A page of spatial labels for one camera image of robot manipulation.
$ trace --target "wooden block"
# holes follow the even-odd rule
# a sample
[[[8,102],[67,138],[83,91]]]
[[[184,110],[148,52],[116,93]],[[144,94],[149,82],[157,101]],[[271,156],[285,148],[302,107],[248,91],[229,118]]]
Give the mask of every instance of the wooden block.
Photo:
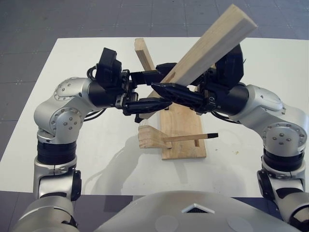
[[[202,35],[161,81],[187,86],[245,39],[257,25],[241,9],[231,5]],[[149,97],[159,97],[153,91]],[[154,113],[142,114],[148,119]]]
[[[163,141],[165,137],[166,134],[152,126],[139,126],[140,148],[172,148],[171,142]]]
[[[160,112],[160,130],[169,136],[202,134],[200,117],[189,108],[172,104],[169,110]],[[162,149],[162,159],[205,158],[204,141],[196,146],[194,140],[172,142],[172,149]]]
[[[145,71],[155,70],[155,66],[149,54],[145,40],[143,38],[135,39],[134,48]]]

